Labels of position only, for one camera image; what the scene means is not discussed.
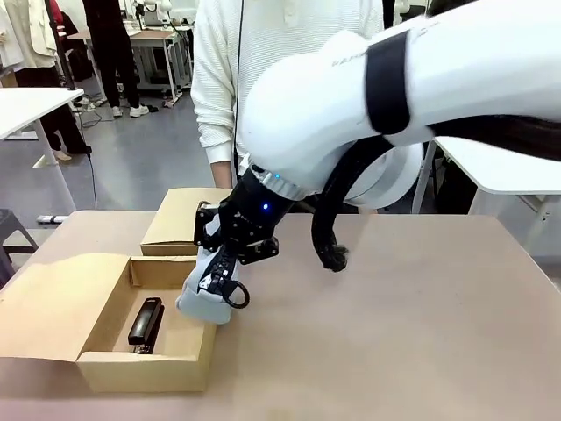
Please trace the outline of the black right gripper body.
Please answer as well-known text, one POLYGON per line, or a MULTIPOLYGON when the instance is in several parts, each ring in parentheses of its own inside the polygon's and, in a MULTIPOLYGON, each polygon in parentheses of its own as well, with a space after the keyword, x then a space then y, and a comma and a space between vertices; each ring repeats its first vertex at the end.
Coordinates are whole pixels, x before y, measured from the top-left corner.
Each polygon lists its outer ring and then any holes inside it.
POLYGON ((292 202, 261 184, 250 170, 219 206, 220 234, 225 245, 242 248, 272 238, 292 202))

